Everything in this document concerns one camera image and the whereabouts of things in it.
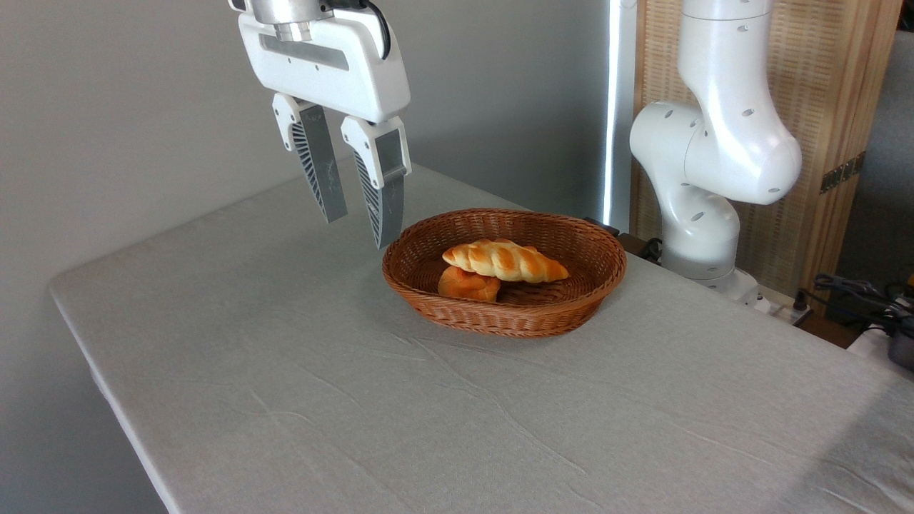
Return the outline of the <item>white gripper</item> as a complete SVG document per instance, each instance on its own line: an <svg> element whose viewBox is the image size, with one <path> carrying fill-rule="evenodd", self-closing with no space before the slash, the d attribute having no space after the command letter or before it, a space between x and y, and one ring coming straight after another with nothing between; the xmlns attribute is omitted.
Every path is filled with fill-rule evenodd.
<svg viewBox="0 0 914 514"><path fill-rule="evenodd" d="M347 114L341 131L353 149L376 247L393 243L401 235L404 178L412 170L404 124L396 115L408 107L411 92L384 14L371 1L229 6L239 14L253 72L276 91L278 132L286 150L297 155L323 217L332 223L347 208L322 106Z"/></svg>

